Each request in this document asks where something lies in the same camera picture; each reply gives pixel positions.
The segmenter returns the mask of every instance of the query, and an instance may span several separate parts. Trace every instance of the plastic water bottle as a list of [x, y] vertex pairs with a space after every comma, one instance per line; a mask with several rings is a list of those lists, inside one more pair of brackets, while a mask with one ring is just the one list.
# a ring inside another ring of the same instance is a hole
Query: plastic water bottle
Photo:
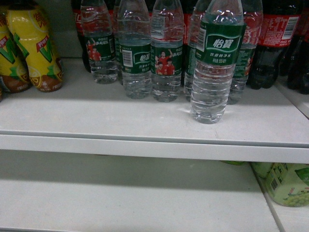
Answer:
[[116, 53], [116, 65], [117, 65], [117, 76], [118, 80], [122, 83], [122, 66], [121, 66], [121, 54], [119, 50], [119, 38], [118, 38], [118, 12], [121, 0], [116, 0], [114, 10], [112, 13], [112, 31], [115, 38], [115, 53]]
[[197, 64], [197, 58], [195, 56], [197, 39], [199, 34], [199, 27], [201, 25], [202, 18], [210, 4], [211, 0], [198, 0], [193, 10], [190, 25], [188, 27], [188, 48], [185, 57], [185, 71], [184, 71], [184, 84], [183, 90], [185, 98], [191, 100], [191, 89], [194, 69]]
[[121, 1], [118, 13], [119, 49], [126, 95], [142, 99], [150, 94], [150, 18], [144, 0]]
[[240, 0], [212, 0], [200, 26], [191, 112], [198, 122], [218, 122], [227, 103], [244, 34]]
[[104, 0], [82, 0], [82, 28], [94, 80], [110, 84], [117, 80], [112, 23]]
[[179, 0], [157, 0], [151, 21], [152, 96], [171, 102], [180, 92], [183, 59], [183, 10]]
[[241, 0], [241, 4], [243, 19], [247, 26], [236, 62], [227, 104], [236, 104], [241, 99], [263, 23], [261, 0]]

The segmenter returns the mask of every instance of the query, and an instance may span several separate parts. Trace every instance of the white shelf panel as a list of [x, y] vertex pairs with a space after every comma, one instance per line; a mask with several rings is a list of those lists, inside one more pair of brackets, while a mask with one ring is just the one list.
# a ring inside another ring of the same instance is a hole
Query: white shelf panel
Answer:
[[26, 151], [0, 163], [2, 228], [279, 231], [249, 165]]
[[309, 95], [301, 94], [298, 90], [288, 89], [286, 81], [286, 76], [279, 76], [276, 81], [276, 87], [297, 109], [309, 118]]
[[0, 103], [0, 149], [210, 160], [309, 162], [309, 121], [275, 87], [247, 88], [221, 121], [196, 122], [184, 94], [132, 100], [64, 59], [62, 89], [32, 87]]

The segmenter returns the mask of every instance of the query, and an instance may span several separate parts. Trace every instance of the green label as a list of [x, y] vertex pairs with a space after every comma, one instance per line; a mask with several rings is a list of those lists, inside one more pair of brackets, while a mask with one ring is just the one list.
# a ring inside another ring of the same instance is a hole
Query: green label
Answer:
[[187, 54], [186, 54], [186, 59], [185, 59], [185, 71], [189, 75], [194, 74], [194, 69], [197, 65], [196, 64], [197, 58], [195, 56], [195, 53], [196, 53], [196, 48], [193, 48], [191, 46], [187, 47]]
[[104, 37], [85, 37], [90, 60], [111, 60], [115, 57], [113, 35]]
[[126, 46], [119, 44], [122, 71], [125, 73], [146, 73], [150, 70], [150, 44]]
[[234, 77], [249, 75], [255, 49], [240, 49], [237, 58]]
[[196, 57], [212, 65], [235, 64], [246, 26], [201, 22]]
[[163, 48], [151, 46], [151, 72], [172, 76], [182, 72], [183, 46]]

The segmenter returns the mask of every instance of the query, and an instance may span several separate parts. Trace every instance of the store shelf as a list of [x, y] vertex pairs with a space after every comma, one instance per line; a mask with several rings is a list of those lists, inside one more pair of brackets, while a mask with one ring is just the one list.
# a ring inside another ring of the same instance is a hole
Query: store shelf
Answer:
[[300, 112], [309, 118], [309, 95], [301, 94], [298, 90], [288, 89], [286, 81], [286, 76], [279, 76], [276, 81], [276, 87]]
[[64, 59], [62, 89], [34, 87], [0, 104], [0, 149], [206, 160], [309, 162], [309, 121], [275, 87], [245, 89], [218, 123], [190, 115], [184, 94], [132, 100]]
[[279, 231], [249, 165], [26, 151], [0, 163], [2, 228]]

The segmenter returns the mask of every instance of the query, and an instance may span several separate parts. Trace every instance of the bottle label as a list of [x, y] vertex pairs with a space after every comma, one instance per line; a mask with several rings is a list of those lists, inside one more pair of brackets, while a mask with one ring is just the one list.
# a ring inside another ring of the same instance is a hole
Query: bottle label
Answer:
[[81, 17], [81, 10], [73, 9], [74, 17], [75, 17], [75, 26], [77, 33], [80, 35], [84, 35], [83, 28], [82, 28], [82, 17]]
[[226, 26], [201, 22], [196, 57], [207, 64], [235, 64], [246, 25]]
[[240, 78], [249, 75], [255, 49], [240, 49], [236, 61], [234, 77]]
[[287, 47], [290, 45], [300, 15], [265, 14], [259, 37], [259, 45]]
[[295, 35], [304, 36], [309, 30], [309, 8], [304, 8], [297, 25]]
[[196, 67], [197, 58], [195, 56], [195, 53], [196, 53], [196, 48], [188, 46], [186, 59], [185, 59], [185, 71], [189, 75], [194, 74], [194, 69]]
[[183, 47], [163, 48], [151, 46], [151, 72], [172, 76], [182, 72]]
[[104, 37], [85, 37], [90, 60], [111, 60], [115, 57], [113, 35]]
[[125, 73], [146, 73], [150, 70], [150, 44], [141, 46], [119, 45], [122, 55], [122, 71]]

